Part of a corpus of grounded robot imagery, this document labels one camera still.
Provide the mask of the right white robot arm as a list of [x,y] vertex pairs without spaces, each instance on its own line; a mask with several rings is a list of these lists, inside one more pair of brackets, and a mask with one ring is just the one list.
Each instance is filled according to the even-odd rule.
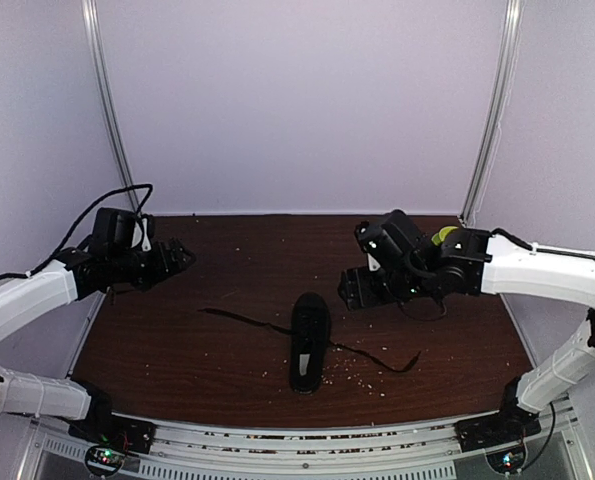
[[595,251],[528,243],[502,228],[447,226],[423,233],[401,210],[354,230],[367,257],[341,274],[338,294],[349,310],[403,305],[451,294],[517,294],[579,304],[587,316],[546,361],[507,385],[490,419],[496,440],[512,440],[554,399],[595,368]]

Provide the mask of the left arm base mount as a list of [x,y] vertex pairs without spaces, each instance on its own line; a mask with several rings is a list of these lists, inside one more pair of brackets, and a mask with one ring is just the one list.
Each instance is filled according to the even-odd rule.
[[96,477],[117,474],[129,458],[148,454],[154,440],[154,423],[112,416],[108,433],[99,433],[83,420],[66,420],[68,434],[91,443],[84,453],[84,466]]

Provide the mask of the black sneaker shoe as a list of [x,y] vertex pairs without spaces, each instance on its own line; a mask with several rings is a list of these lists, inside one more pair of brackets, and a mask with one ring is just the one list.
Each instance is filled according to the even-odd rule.
[[312,394],[321,385],[329,345],[331,315],[322,296],[302,294],[291,314],[289,384],[299,394]]

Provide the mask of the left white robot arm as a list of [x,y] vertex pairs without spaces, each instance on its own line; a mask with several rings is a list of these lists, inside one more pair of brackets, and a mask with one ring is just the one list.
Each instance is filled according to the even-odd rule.
[[[0,343],[44,314],[104,292],[117,284],[147,291],[196,262],[181,241],[156,242],[149,249],[93,255],[71,248],[36,273],[10,274],[0,285]],[[111,400],[94,386],[17,372],[0,366],[0,414],[29,414],[80,421],[100,444],[121,433]]]

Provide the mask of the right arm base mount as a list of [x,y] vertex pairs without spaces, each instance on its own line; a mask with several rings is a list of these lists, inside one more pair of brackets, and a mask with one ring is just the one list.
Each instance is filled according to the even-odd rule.
[[483,450],[495,473],[510,476],[527,466],[525,440],[540,433],[541,425],[538,419],[502,420],[491,414],[461,420],[455,424],[455,432],[462,452]]

